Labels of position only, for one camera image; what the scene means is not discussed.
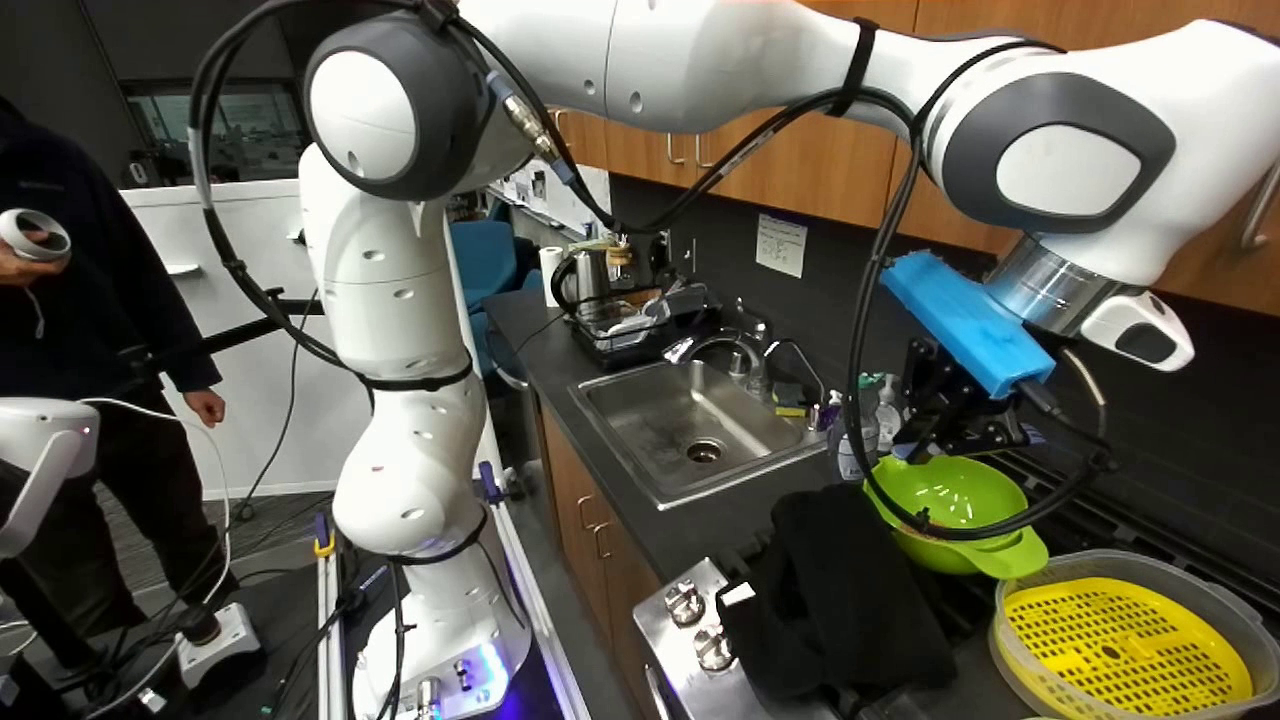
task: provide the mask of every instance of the green bowl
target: green bowl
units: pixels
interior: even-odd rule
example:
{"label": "green bowl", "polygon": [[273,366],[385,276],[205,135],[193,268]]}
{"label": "green bowl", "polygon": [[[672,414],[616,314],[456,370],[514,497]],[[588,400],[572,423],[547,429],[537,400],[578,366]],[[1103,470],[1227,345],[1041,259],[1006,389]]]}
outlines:
{"label": "green bowl", "polygon": [[[875,482],[884,497],[894,497],[905,512],[921,517],[928,509],[928,521],[936,527],[989,527],[1029,509],[1029,497],[1015,482],[971,457],[931,457],[928,465],[884,457],[875,465]],[[879,521],[894,527],[894,539],[921,568],[950,576],[985,572],[991,579],[1015,579],[1050,564],[1050,549],[1035,527],[991,539],[936,539],[899,526],[871,490],[866,491],[871,497]]]}

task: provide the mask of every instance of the person's leg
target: person's leg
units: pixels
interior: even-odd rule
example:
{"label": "person's leg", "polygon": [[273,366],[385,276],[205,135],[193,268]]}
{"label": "person's leg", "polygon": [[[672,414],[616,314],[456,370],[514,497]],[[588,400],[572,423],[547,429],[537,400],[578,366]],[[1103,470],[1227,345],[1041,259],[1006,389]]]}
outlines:
{"label": "person's leg", "polygon": [[79,635],[149,622],[122,576],[91,482],[63,485],[22,564]]}
{"label": "person's leg", "polygon": [[[137,406],[174,414],[160,391],[149,391]],[[123,407],[106,407],[106,416],[122,429],[109,450],[111,471],[106,471],[106,485],[151,539],[167,587],[186,603],[200,603],[225,572],[225,546],[205,517],[200,471],[186,429]]]}

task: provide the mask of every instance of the stove knob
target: stove knob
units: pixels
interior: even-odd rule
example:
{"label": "stove knob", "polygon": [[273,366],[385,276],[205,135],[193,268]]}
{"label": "stove knob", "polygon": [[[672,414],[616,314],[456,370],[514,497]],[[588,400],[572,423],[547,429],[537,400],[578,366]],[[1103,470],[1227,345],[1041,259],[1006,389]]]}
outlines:
{"label": "stove knob", "polygon": [[704,608],[709,608],[704,598],[693,586],[676,586],[664,598],[664,603],[670,603],[676,627],[688,627],[688,626],[704,622]]}
{"label": "stove knob", "polygon": [[704,674],[723,674],[737,660],[723,631],[695,631],[693,654]]}

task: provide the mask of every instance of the hand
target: hand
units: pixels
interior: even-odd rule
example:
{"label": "hand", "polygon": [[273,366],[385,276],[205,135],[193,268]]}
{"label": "hand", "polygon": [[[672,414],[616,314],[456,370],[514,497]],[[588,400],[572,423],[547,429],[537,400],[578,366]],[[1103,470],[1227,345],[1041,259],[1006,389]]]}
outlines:
{"label": "hand", "polygon": [[205,429],[216,429],[230,416],[230,400],[211,389],[186,391],[186,400],[200,416]]}
{"label": "hand", "polygon": [[13,289],[28,289],[38,285],[40,276],[58,276],[63,274],[68,263],[32,263],[32,259],[22,259],[13,258],[13,250],[0,243],[0,285],[13,285]]}

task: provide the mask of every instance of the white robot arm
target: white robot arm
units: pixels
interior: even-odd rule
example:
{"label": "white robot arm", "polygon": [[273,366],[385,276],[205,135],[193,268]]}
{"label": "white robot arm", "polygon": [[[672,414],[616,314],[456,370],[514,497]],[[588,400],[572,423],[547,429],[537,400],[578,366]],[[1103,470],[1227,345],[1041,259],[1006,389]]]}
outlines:
{"label": "white robot arm", "polygon": [[[355,715],[379,713],[398,670],[420,707],[490,713],[527,648],[478,546],[485,391],[456,324],[443,199],[534,152],[561,157],[461,28],[494,35],[547,103],[664,133],[818,93],[875,98],[833,114],[911,135],[957,209],[1029,232],[989,279],[1010,317],[1153,370],[1191,351],[1142,289],[1280,157],[1280,51],[1227,26],[1054,51],[911,42],[794,0],[424,0],[335,34],[305,83],[305,232],[335,351],[377,391],[335,526],[410,560],[416,627],[372,631]],[[1132,328],[1165,345],[1127,349]]]}
{"label": "white robot arm", "polygon": [[[794,0],[466,0],[461,13],[547,103],[642,128],[709,133],[857,80],[915,125],[875,103],[841,107],[847,119],[915,133],[925,169],[961,212],[1029,236],[989,279],[1012,317],[1165,372],[1183,370],[1191,345],[1142,289],[1280,157],[1276,45],[1214,22],[1136,45],[1054,51],[1012,35],[911,42]],[[481,125],[451,125],[485,107],[490,69],[478,69],[466,93],[424,83],[439,73],[427,51],[405,47],[398,28],[366,34],[377,42],[350,35],[312,63],[319,148],[335,174],[379,198],[405,194],[405,181],[391,181],[410,169],[443,190],[439,162],[466,169],[456,152],[478,148]]]}
{"label": "white robot arm", "polygon": [[63,482],[91,471],[100,416],[75,400],[6,398],[0,429],[0,470],[22,471],[13,477],[17,490],[6,490],[0,560],[17,560],[38,539]]}

